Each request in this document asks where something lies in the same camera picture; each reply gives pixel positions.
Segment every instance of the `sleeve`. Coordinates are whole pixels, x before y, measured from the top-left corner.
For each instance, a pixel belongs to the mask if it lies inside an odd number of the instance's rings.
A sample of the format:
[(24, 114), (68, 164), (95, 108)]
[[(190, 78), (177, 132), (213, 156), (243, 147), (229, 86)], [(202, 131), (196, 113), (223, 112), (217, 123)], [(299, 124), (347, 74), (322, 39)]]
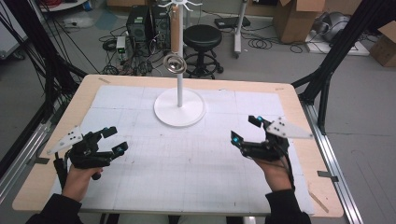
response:
[(74, 224), (80, 207), (79, 202), (53, 194), (41, 213), (31, 216), (26, 224)]
[(287, 189), (265, 195), (270, 207), (271, 216), (265, 219), (265, 224), (310, 224), (309, 215), (300, 210), (294, 190)]

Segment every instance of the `white paper sheet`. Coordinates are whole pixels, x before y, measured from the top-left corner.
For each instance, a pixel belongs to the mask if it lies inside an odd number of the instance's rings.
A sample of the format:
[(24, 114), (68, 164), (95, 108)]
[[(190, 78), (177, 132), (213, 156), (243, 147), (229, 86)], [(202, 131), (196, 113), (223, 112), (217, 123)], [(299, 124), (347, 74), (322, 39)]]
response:
[[(188, 128), (159, 121), (155, 99), (165, 89), (103, 86), (85, 116), (81, 131), (116, 126), (118, 133), (99, 141), (102, 151), (126, 141), (125, 155), (91, 181), (83, 208), (117, 212), (266, 215), (271, 190), (262, 170), (231, 144), (231, 130), (260, 142), (263, 129), (248, 115), (284, 117), (273, 93), (197, 90), (206, 103), (202, 120)], [(290, 160), (300, 207), (313, 214), (304, 175), (290, 141)], [(55, 181), (53, 192), (60, 192)]]

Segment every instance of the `computer tower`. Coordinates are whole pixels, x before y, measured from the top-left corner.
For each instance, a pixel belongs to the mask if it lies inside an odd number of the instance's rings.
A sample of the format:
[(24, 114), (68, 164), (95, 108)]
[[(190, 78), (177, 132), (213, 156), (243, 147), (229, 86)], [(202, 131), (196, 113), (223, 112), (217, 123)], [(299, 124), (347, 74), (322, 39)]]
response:
[(132, 46), (135, 42), (146, 42), (152, 40), (153, 31), (149, 6), (132, 6), (129, 13), (126, 28), (131, 38)]
[(158, 49), (171, 48), (170, 19), (166, 7), (152, 6), (151, 17)]

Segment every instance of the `person's hand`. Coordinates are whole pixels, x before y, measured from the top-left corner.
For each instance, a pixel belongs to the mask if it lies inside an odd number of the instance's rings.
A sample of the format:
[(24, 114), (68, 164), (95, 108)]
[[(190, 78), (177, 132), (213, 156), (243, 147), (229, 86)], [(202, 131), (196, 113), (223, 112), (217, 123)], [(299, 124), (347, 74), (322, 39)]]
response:
[(285, 157), (282, 157), (279, 161), (253, 160), (264, 171), (265, 179), (272, 191), (291, 189), (291, 183), (288, 176), (289, 168), (284, 167), (284, 164), (287, 164)]
[(80, 202), (87, 192), (91, 176), (102, 171), (102, 168), (78, 169), (71, 165), (62, 195)]

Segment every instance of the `metal rail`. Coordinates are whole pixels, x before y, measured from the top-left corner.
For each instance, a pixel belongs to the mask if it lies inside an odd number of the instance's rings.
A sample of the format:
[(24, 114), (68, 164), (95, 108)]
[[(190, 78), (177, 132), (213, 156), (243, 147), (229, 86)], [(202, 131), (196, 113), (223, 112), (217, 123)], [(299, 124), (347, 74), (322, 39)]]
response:
[(317, 139), (320, 153), (322, 154), (323, 160), (327, 166), (328, 171), (332, 176), (336, 176), (338, 181), (333, 182), (334, 187), (337, 190), (338, 197), (340, 198), (341, 204), (344, 207), (346, 217), (351, 224), (362, 224), (361, 214), (358, 210), (355, 201), (353, 200), (352, 194), (350, 193), (347, 182), (344, 178), (343, 172), (338, 164), (337, 158), (334, 155), (332, 146), (330, 145), (329, 138), (323, 135), (318, 126), (318, 112), (313, 105), (307, 105), (302, 103), (303, 110), (306, 114), (314, 136)]

